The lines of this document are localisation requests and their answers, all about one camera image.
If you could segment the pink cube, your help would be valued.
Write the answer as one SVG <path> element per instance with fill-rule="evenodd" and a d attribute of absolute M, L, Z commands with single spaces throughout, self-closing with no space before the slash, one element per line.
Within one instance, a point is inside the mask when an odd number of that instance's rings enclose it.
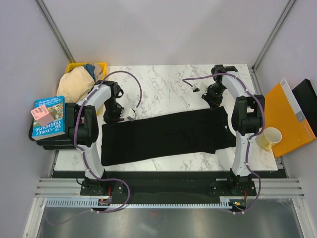
<path fill-rule="evenodd" d="M 33 127 L 46 126 L 54 121 L 54 118 L 45 105 L 36 107 L 31 111 L 34 122 Z"/>

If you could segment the black t shirt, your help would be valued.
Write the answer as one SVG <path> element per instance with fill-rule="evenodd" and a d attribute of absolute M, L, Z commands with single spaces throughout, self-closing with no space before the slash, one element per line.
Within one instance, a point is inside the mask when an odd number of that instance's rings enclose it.
<path fill-rule="evenodd" d="M 234 147 L 224 107 L 103 125 L 103 166 Z"/>

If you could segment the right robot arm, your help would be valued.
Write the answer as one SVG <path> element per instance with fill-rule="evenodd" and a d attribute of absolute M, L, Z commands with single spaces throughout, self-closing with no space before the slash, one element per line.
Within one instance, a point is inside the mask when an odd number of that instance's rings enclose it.
<path fill-rule="evenodd" d="M 252 94 L 245 83 L 232 74 L 237 71 L 234 66 L 215 65 L 211 69 L 214 84 L 200 87 L 203 91 L 202 99 L 212 110 L 220 106 L 225 90 L 235 99 L 231 124 L 236 132 L 236 150 L 231 171 L 236 178 L 229 180 L 226 186 L 232 195 L 238 195 L 245 189 L 245 184 L 240 178 L 250 176 L 249 162 L 253 144 L 255 137 L 262 133 L 265 122 L 264 96 Z"/>

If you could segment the black box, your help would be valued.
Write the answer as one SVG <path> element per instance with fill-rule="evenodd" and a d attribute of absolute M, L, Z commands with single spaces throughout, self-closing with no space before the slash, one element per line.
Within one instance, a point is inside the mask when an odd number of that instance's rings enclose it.
<path fill-rule="evenodd" d="M 313 133 L 317 136 L 317 95 L 308 79 L 304 79 L 292 90 Z"/>

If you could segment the blue paperback book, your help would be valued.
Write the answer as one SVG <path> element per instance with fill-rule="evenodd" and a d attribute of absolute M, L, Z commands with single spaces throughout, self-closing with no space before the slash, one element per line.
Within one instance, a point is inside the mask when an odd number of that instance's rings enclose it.
<path fill-rule="evenodd" d="M 31 111 L 31 138 L 42 140 L 65 134 L 65 97 L 38 99 Z"/>

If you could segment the orange folder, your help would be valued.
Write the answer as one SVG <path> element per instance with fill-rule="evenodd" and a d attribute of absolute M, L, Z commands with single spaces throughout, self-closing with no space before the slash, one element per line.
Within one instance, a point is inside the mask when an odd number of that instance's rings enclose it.
<path fill-rule="evenodd" d="M 281 134 L 278 142 L 270 147 L 276 157 L 288 154 L 316 139 L 285 78 L 265 95 L 264 114 L 265 132 L 274 127 Z"/>

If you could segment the blue t shirt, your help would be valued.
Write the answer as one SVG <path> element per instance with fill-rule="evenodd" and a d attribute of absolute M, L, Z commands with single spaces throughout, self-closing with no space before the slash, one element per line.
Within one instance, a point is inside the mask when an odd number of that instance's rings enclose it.
<path fill-rule="evenodd" d="M 90 74 L 92 79 L 94 81 L 96 81 L 95 66 L 93 66 L 92 64 L 87 63 L 87 64 L 83 65 L 83 67 L 87 70 L 87 72 Z"/>

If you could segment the yellow mug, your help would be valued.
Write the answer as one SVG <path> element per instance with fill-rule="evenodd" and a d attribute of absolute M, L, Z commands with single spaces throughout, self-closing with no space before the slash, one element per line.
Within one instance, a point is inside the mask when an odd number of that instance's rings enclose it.
<path fill-rule="evenodd" d="M 270 151 L 274 145 L 282 140 L 281 132 L 274 127 L 268 127 L 256 137 L 257 144 L 265 151 Z"/>

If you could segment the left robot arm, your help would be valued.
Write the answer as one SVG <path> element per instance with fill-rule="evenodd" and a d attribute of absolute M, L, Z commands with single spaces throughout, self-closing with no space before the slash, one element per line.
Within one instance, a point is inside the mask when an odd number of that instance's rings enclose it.
<path fill-rule="evenodd" d="M 107 193 L 109 184 L 103 180 L 105 169 L 97 150 L 97 110 L 105 106 L 105 120 L 109 125 L 124 121 L 124 108 L 116 101 L 122 96 L 123 90 L 117 82 L 98 81 L 88 95 L 68 112 L 68 118 L 74 120 L 74 127 L 69 129 L 71 140 L 82 155 L 85 177 L 93 180 L 91 188 L 98 195 Z"/>

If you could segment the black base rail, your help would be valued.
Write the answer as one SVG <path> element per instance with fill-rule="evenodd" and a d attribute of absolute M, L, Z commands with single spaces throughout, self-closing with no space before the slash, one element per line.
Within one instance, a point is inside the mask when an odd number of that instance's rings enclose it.
<path fill-rule="evenodd" d="M 106 182 L 84 177 L 81 171 L 54 172 L 54 179 L 75 179 L 81 195 L 108 195 L 119 201 L 216 202 L 221 196 L 255 196 L 259 181 L 286 179 L 284 169 L 257 172 L 248 182 L 230 172 L 110 172 Z"/>

